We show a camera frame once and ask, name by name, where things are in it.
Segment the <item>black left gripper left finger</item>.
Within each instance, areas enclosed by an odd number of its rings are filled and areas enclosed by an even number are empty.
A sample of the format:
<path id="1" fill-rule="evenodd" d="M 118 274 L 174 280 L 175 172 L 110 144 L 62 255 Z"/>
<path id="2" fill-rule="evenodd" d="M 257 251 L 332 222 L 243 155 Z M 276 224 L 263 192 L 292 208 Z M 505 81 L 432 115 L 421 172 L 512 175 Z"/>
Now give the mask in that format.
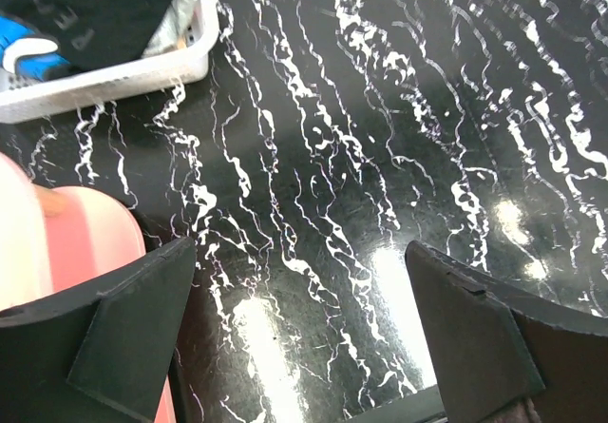
<path id="1" fill-rule="evenodd" d="M 2 421 L 153 421 L 195 261 L 192 240 L 173 240 L 119 269 L 2 311 Z"/>

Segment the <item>black daisy print t-shirt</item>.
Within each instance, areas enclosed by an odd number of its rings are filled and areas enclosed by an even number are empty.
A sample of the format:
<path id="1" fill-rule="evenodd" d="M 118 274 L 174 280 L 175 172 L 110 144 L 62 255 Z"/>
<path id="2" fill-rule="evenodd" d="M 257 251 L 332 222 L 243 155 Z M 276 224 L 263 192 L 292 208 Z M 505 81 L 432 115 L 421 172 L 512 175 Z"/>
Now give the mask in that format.
<path id="1" fill-rule="evenodd" d="M 39 82 L 141 58 L 173 0 L 1 0 L 1 67 Z"/>

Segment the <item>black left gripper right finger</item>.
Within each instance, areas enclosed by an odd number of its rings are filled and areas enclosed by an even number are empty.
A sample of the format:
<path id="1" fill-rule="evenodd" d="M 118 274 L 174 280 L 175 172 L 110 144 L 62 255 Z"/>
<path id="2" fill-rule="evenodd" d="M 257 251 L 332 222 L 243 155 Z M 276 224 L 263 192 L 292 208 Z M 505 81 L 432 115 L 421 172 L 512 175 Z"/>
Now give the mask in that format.
<path id="1" fill-rule="evenodd" d="M 405 260 L 449 421 L 606 421 L 606 319 L 419 241 Z"/>

